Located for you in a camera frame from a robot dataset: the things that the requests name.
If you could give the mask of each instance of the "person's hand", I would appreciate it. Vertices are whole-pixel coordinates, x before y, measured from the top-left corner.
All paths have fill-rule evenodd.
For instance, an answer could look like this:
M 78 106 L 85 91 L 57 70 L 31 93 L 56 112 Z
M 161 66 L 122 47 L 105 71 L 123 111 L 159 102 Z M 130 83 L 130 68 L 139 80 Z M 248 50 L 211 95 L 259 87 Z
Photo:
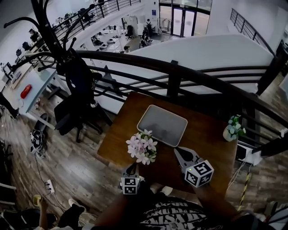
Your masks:
M 47 208 L 48 208 L 48 204 L 47 204 L 46 200 L 43 197 L 39 201 L 39 206 L 40 206 L 40 209 L 43 210 L 43 211 L 46 211 Z

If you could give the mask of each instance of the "red telephone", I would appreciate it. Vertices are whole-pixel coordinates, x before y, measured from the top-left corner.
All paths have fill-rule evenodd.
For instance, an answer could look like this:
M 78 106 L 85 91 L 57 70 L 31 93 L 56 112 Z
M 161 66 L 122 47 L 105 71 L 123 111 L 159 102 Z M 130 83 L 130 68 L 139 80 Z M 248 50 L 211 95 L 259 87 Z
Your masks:
M 32 85 L 28 85 L 28 86 L 26 86 L 25 87 L 25 89 L 22 91 L 22 93 L 20 94 L 20 97 L 22 98 L 22 99 L 24 99 L 26 96 L 27 96 L 27 94 L 30 92 L 30 90 L 32 89 Z

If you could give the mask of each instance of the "door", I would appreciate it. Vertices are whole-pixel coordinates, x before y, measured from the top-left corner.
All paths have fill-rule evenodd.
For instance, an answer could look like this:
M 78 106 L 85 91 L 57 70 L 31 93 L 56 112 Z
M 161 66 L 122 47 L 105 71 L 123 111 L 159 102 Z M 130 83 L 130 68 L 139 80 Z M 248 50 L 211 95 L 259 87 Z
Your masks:
M 190 37 L 192 36 L 193 27 L 194 27 L 194 16 L 195 12 L 190 10 L 185 10 L 184 14 L 184 24 L 183 24 L 183 37 Z
M 173 35 L 182 36 L 183 10 L 174 8 L 173 13 Z

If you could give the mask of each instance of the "potted plant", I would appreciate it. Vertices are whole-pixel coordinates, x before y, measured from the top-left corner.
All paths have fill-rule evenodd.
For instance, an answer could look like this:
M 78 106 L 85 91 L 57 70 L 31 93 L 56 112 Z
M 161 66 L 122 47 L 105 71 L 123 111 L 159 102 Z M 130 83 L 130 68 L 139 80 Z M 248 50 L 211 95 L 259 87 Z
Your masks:
M 246 134 L 245 128 L 242 128 L 241 124 L 239 124 L 239 117 L 240 115 L 232 116 L 223 131 L 223 137 L 228 142 L 236 140 L 238 136 Z
M 145 129 L 144 132 L 136 133 L 130 140 L 126 141 L 128 144 L 128 153 L 132 158 L 137 158 L 137 163 L 150 164 L 150 162 L 154 162 L 156 159 L 156 145 L 158 142 L 153 141 L 151 133 L 152 131 Z

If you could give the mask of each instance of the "electrical outlet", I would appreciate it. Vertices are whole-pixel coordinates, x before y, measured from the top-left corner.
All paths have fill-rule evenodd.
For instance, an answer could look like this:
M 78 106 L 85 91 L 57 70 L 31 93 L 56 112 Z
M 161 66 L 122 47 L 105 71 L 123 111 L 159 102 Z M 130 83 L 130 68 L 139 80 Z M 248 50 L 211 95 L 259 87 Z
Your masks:
M 51 193 L 55 193 L 55 189 L 53 187 L 53 184 L 52 184 L 51 180 L 47 181 L 47 186 L 50 188 Z

